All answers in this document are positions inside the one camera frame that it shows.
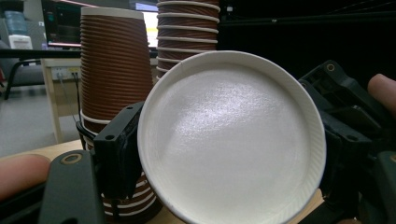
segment power outlet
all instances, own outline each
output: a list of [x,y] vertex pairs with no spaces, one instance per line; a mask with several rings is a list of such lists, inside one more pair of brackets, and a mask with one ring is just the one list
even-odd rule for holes
[[80,67],[51,67],[52,80],[81,78]]

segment monitor screen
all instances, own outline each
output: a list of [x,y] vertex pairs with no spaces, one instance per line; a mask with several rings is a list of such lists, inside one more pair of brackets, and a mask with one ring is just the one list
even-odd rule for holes
[[94,7],[72,1],[41,0],[49,47],[79,48],[82,7]]
[[148,47],[150,51],[156,51],[158,46],[158,8],[157,0],[130,0],[130,9],[143,12],[146,30],[148,33]]
[[[69,0],[41,0],[46,38],[49,47],[79,48],[80,45],[80,16],[82,7],[95,7]],[[148,47],[150,51],[157,48],[157,15],[156,1],[130,2],[130,9],[141,11],[144,16],[148,33]]]

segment human hand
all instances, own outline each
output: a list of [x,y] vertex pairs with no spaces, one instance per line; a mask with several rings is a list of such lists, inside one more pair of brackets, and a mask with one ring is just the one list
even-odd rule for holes
[[367,91],[396,119],[396,81],[382,74],[373,76]]
[[40,155],[20,155],[0,162],[0,202],[46,181],[50,160]]

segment stack of paper cups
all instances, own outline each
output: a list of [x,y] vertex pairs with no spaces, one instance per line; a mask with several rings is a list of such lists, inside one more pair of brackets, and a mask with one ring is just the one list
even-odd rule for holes
[[216,50],[219,0],[159,0],[158,78],[190,56]]
[[[142,12],[127,9],[81,9],[80,114],[83,128],[94,135],[125,106],[145,101],[152,89],[143,19]],[[92,141],[86,143],[92,148]],[[109,223],[144,223],[162,208],[144,173],[133,198],[117,199],[116,209],[108,206],[114,199],[103,200]]]

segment wooden table surface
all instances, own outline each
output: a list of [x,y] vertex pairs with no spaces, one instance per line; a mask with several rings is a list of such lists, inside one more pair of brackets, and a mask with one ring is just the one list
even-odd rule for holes
[[[71,150],[77,150],[77,149],[82,149],[81,142],[79,140],[72,141],[72,142],[67,142],[67,143],[62,143],[59,145],[54,145],[50,147],[43,147],[27,152],[22,152],[16,155],[22,155],[22,154],[38,154],[38,155],[43,155],[49,158],[50,160],[55,159],[57,156]],[[7,157],[0,158],[0,161],[5,160],[10,157],[14,157],[16,155],[11,155]],[[323,199],[321,197],[321,192],[318,189],[312,199],[309,201],[309,203],[306,205],[306,207],[299,213],[296,217],[294,217],[289,224],[291,223],[298,223],[301,221],[304,217],[306,217],[309,213],[311,213],[315,208],[317,208],[321,203],[323,203]],[[175,217],[172,213],[169,212],[169,210],[164,207],[160,213],[151,221],[148,222],[149,224],[178,224],[178,223],[184,223],[177,217]]]

